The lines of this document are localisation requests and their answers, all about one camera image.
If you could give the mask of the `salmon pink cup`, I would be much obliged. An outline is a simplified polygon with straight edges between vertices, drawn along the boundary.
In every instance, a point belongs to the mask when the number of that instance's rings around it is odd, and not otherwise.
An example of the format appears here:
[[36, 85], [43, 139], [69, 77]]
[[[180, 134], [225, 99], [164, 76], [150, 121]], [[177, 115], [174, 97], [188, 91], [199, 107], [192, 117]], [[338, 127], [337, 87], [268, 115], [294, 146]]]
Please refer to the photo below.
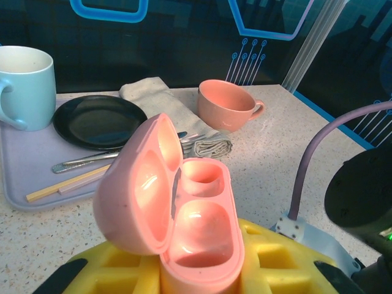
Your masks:
[[234, 83], [211, 79], [198, 86], [197, 110], [200, 119], [208, 126], [230, 134], [258, 118], [266, 106]]

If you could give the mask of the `beige chopstick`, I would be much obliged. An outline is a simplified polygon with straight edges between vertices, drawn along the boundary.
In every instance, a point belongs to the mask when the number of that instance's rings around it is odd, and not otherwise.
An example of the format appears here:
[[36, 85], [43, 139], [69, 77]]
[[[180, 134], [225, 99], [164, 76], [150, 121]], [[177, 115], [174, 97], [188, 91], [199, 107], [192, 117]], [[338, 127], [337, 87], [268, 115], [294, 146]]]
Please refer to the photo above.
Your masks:
[[79, 176], [73, 177], [71, 179], [62, 181], [60, 183], [54, 184], [52, 186], [46, 187], [44, 189], [35, 191], [33, 193], [28, 194], [26, 196], [26, 199], [28, 202], [34, 202], [36, 200], [39, 200], [39, 199], [44, 198], [48, 195], [51, 195], [51, 194], [58, 192], [58, 189], [62, 186], [66, 186], [68, 184], [74, 183], [75, 181], [80, 180], [80, 179], [85, 179], [88, 176], [95, 175], [96, 173], [106, 172], [109, 167], [110, 167], [110, 165], [106, 165], [106, 166], [97, 168], [95, 170], [89, 171], [87, 173], [84, 173], [82, 175], [79, 175]]

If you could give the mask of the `beige folded cloth napkin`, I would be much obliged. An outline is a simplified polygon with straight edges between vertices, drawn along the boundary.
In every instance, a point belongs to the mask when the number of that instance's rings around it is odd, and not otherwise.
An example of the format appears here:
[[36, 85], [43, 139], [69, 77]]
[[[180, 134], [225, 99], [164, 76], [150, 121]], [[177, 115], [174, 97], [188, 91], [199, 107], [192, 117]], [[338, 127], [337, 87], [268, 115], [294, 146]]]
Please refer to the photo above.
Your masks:
[[217, 159], [232, 151], [230, 139], [208, 126], [193, 111], [178, 100], [159, 77], [145, 78], [121, 86], [119, 96], [139, 106], [148, 118], [165, 113], [178, 132], [201, 135], [190, 146], [184, 148], [184, 157], [209, 157]]

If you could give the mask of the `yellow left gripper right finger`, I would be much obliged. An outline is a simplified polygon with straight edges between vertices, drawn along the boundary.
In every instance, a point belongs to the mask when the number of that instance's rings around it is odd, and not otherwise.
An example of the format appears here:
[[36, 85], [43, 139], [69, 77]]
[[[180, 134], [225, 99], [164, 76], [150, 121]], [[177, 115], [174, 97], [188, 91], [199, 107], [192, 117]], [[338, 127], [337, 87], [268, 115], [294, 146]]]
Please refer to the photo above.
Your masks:
[[238, 221], [245, 248], [238, 294], [365, 294], [328, 256], [248, 220]]

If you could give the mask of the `lavender plastic tray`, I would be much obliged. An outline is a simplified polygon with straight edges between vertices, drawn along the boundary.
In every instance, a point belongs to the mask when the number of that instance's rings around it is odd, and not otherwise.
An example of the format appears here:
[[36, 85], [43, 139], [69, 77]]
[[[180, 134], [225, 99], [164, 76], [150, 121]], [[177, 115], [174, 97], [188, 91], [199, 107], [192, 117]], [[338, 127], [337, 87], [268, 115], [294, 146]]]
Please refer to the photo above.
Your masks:
[[98, 181], [65, 194], [54, 193], [34, 202], [28, 202], [26, 196], [113, 162], [112, 159], [102, 160], [60, 174], [52, 172], [52, 166], [56, 164], [96, 153], [66, 142], [53, 125], [26, 132], [0, 121], [0, 179], [3, 180], [4, 197], [15, 209], [30, 212], [90, 198]]

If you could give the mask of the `pale pink chopstick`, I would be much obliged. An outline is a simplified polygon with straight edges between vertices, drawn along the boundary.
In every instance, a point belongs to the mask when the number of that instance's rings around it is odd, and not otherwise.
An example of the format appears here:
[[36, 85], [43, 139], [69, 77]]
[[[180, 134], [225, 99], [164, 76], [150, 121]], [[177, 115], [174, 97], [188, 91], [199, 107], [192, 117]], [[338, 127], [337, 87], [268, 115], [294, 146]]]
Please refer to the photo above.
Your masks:
[[105, 172], [102, 171], [100, 173], [96, 173], [95, 175], [88, 176], [85, 179], [80, 179], [80, 180], [75, 181], [74, 183], [68, 184], [66, 186], [62, 186], [58, 189], [58, 192], [61, 195], [72, 192], [73, 190], [79, 189], [83, 186], [86, 186], [90, 183], [93, 183], [94, 181], [97, 181], [98, 179], [101, 179], [101, 177], [103, 177], [104, 173]]

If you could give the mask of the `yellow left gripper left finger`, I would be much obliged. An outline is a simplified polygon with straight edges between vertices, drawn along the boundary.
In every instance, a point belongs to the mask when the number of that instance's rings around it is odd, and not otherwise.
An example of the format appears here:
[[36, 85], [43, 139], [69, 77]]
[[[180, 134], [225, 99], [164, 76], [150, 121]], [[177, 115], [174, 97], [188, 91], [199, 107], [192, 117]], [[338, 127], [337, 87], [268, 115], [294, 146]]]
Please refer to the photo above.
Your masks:
[[106, 241], [72, 257], [35, 294], [160, 294], [159, 257], [130, 254]]

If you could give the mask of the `light blue mug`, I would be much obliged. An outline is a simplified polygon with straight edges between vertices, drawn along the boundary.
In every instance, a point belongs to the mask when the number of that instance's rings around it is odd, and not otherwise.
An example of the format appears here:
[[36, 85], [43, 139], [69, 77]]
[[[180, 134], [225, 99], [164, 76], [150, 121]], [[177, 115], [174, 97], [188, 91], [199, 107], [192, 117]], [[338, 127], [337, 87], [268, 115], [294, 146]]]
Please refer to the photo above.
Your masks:
[[53, 58], [36, 48], [0, 46], [0, 121], [41, 130], [50, 125], [55, 107]]

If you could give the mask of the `black round plate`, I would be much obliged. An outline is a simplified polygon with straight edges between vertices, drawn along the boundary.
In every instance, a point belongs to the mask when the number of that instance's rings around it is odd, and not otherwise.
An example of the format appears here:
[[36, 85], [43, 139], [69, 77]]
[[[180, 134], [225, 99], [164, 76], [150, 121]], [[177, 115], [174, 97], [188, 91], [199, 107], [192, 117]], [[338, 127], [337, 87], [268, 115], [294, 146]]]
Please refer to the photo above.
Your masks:
[[63, 103], [53, 115], [53, 127], [70, 144], [91, 150], [122, 148], [147, 120], [137, 105], [120, 97], [87, 95]]

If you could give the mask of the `pink earbud charging case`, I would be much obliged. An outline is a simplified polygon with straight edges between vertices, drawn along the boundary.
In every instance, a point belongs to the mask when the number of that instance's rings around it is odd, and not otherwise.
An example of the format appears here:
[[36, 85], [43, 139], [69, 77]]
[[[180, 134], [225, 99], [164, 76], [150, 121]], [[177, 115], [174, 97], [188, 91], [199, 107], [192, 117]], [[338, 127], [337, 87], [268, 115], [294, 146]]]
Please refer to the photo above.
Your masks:
[[145, 121], [105, 172], [94, 217], [118, 249], [160, 258], [162, 294], [234, 294], [244, 262], [230, 172], [183, 157], [164, 113]]

